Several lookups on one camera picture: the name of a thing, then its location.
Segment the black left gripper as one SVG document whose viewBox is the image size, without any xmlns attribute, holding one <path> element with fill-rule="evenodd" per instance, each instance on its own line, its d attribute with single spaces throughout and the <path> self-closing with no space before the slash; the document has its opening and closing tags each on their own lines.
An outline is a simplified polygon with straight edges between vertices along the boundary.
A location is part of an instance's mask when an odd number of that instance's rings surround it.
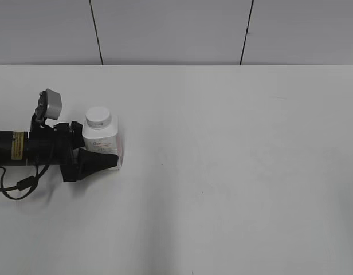
<svg viewBox="0 0 353 275">
<path fill-rule="evenodd" d="M 76 182 L 94 173 L 116 167 L 119 156 L 87 151 L 84 147 L 83 125 L 77 121 L 58 123 L 53 127 L 32 122 L 26 153 L 29 165 L 36 168 L 41 178 L 50 166 L 59 166 L 64 182 Z M 79 149 L 78 161 L 74 151 Z"/>
</svg>

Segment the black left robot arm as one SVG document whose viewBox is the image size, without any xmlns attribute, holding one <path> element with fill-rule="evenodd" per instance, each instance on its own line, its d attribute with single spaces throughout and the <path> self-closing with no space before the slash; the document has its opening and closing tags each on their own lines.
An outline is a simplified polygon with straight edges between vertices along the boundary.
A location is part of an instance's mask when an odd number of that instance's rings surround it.
<svg viewBox="0 0 353 275">
<path fill-rule="evenodd" d="M 0 131 L 0 166 L 59 166 L 64 182 L 76 182 L 96 172 L 116 167 L 115 154 L 84 148 L 82 124 L 35 126 L 30 132 Z"/>
</svg>

